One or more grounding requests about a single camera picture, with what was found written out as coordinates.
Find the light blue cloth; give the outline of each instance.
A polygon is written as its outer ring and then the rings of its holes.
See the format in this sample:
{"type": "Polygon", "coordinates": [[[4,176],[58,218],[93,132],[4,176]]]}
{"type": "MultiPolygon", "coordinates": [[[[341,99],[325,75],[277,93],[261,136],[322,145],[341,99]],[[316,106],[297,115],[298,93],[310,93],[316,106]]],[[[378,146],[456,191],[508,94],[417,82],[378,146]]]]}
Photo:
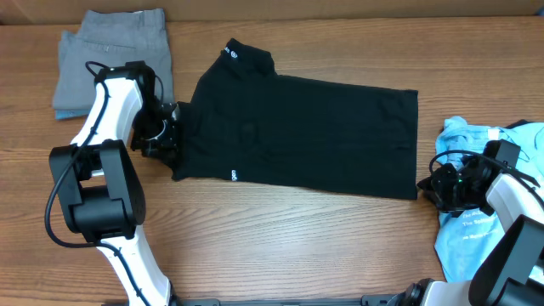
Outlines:
{"type": "MultiPolygon", "coordinates": [[[[437,154],[446,150],[470,150],[482,153],[490,139],[505,139],[521,147],[516,168],[544,185],[544,123],[527,123],[512,129],[473,126],[459,116],[446,119],[444,131],[436,139],[437,154]]],[[[462,154],[442,156],[438,162],[462,166],[462,154]]],[[[440,230],[434,248],[448,281],[469,281],[491,250],[504,236],[494,213],[479,209],[465,211],[459,218],[440,213],[440,230]]]]}

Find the folded gray cloth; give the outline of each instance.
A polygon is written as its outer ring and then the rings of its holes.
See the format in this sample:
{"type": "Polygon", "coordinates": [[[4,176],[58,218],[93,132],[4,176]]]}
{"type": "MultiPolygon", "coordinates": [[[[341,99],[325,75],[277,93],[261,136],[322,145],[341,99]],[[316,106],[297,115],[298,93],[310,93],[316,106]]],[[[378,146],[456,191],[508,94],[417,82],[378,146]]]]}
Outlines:
{"type": "MultiPolygon", "coordinates": [[[[59,43],[60,77],[53,100],[55,117],[83,116],[93,106],[94,77],[85,68],[89,60],[110,67],[144,60],[162,79],[163,102],[172,103],[172,57],[165,25],[161,8],[113,14],[88,11],[77,34],[64,31],[59,43]]],[[[156,95],[161,95],[159,82],[156,95]]]]}

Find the cable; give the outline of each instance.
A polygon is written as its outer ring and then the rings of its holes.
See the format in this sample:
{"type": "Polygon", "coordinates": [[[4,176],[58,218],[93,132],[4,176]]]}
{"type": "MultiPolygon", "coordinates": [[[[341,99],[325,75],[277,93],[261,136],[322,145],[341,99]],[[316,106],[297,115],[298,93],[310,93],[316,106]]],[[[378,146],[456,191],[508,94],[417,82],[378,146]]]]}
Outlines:
{"type": "Polygon", "coordinates": [[[159,80],[159,83],[161,84],[161,103],[164,99],[164,85],[162,85],[162,80],[158,75],[155,75],[156,79],[159,80]]]}
{"type": "MultiPolygon", "coordinates": [[[[108,67],[108,66],[106,66],[104,64],[100,64],[100,63],[93,62],[93,61],[86,62],[85,67],[95,77],[98,74],[91,69],[90,65],[97,65],[97,66],[100,66],[100,67],[105,68],[105,69],[110,69],[110,67],[108,67]]],[[[85,148],[88,145],[88,143],[91,142],[91,140],[93,139],[93,136],[96,134],[96,130],[98,129],[98,125],[100,124],[100,121],[102,120],[102,116],[104,116],[106,106],[108,105],[108,100],[110,99],[110,92],[108,90],[108,87],[105,85],[104,81],[100,82],[100,84],[102,84],[102,87],[104,88],[104,103],[102,104],[102,108],[100,109],[100,113],[96,117],[96,121],[94,122],[94,125],[91,127],[91,130],[90,130],[88,136],[82,142],[82,145],[77,149],[76,153],[74,153],[74,155],[68,161],[68,163],[66,164],[66,167],[62,171],[62,174],[59,176],[59,179],[54,184],[54,187],[51,190],[51,194],[49,195],[47,206],[45,207],[45,216],[44,216],[45,231],[48,233],[49,238],[51,238],[51,240],[54,243],[58,244],[61,247],[68,247],[68,248],[105,247],[105,248],[113,251],[114,256],[119,258],[119,261],[121,262],[123,268],[125,269],[125,272],[127,273],[128,280],[130,281],[130,284],[133,286],[133,289],[136,292],[136,296],[142,300],[142,302],[144,303],[145,306],[150,306],[149,301],[144,297],[144,295],[142,294],[142,291],[138,288],[138,285],[136,284],[136,280],[134,280],[134,276],[133,276],[132,272],[130,271],[130,268],[128,267],[128,263],[121,254],[121,249],[118,250],[114,246],[111,246],[111,245],[108,245],[108,244],[105,244],[105,243],[102,243],[102,242],[96,242],[96,243],[92,243],[92,242],[88,242],[88,243],[65,242],[65,241],[62,241],[61,239],[59,239],[59,237],[57,237],[54,234],[53,230],[51,229],[51,208],[53,207],[54,198],[59,193],[60,186],[64,182],[64,180],[66,178],[66,175],[68,174],[68,171],[70,170],[70,168],[73,167],[73,165],[76,162],[77,158],[81,155],[81,153],[83,151],[83,148],[85,148]]]]}
{"type": "Polygon", "coordinates": [[[527,191],[529,191],[529,193],[531,193],[535,197],[536,201],[541,204],[542,209],[544,209],[544,201],[542,200],[542,198],[536,193],[536,191],[534,189],[532,189],[527,183],[525,183],[525,181],[522,180],[512,170],[511,167],[508,167],[508,166],[504,165],[502,162],[499,162],[499,161],[497,161],[497,160],[495,160],[493,158],[490,158],[490,157],[485,156],[485,155],[480,154],[480,153],[471,152],[471,151],[468,151],[468,150],[447,150],[447,151],[444,151],[442,153],[439,153],[437,156],[435,156],[435,157],[433,157],[433,159],[431,159],[431,162],[428,165],[428,170],[431,173],[431,175],[434,173],[434,171],[433,171],[434,162],[436,162],[436,160],[439,159],[441,156],[452,154],[452,153],[460,153],[460,154],[466,154],[466,155],[471,155],[471,156],[477,156],[478,158],[484,159],[484,160],[492,163],[493,165],[499,167],[500,169],[504,170],[506,173],[512,175],[512,177],[516,181],[518,181],[518,183],[520,183],[522,186],[524,186],[527,189],[527,191]]]}

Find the brown tabletop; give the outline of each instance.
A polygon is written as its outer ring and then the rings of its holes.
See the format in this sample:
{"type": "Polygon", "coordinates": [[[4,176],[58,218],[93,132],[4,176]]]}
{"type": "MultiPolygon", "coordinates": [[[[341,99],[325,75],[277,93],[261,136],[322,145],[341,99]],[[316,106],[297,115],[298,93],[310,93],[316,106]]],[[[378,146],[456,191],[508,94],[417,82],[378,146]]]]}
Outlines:
{"type": "MultiPolygon", "coordinates": [[[[43,228],[53,186],[48,154],[68,145],[84,120],[57,122],[51,108],[60,33],[77,28],[0,26],[1,305],[126,299],[99,251],[64,249],[43,228]]],[[[418,179],[428,175],[446,118],[544,121],[542,17],[184,22],[168,32],[181,101],[190,101],[231,37],[269,50],[280,74],[419,90],[418,179]]],[[[444,279],[434,251],[437,212],[423,199],[175,183],[160,162],[131,157],[147,201],[145,233],[182,298],[357,298],[444,279]]],[[[53,227],[82,241],[65,227],[58,203],[53,227]]]]}

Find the gray towel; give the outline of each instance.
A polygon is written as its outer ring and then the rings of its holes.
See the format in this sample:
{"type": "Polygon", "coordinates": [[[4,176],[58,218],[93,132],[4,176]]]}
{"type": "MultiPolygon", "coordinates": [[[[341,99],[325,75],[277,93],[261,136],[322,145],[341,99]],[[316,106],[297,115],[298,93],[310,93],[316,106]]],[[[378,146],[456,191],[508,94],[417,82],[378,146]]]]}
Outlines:
{"type": "MultiPolygon", "coordinates": [[[[88,114],[96,96],[94,77],[85,68],[93,60],[110,67],[144,60],[164,84],[164,103],[172,103],[172,57],[161,8],[136,13],[100,14],[88,11],[77,34],[62,33],[60,77],[53,107],[57,119],[88,114]]],[[[156,95],[161,87],[156,82],[156,95]]]]}

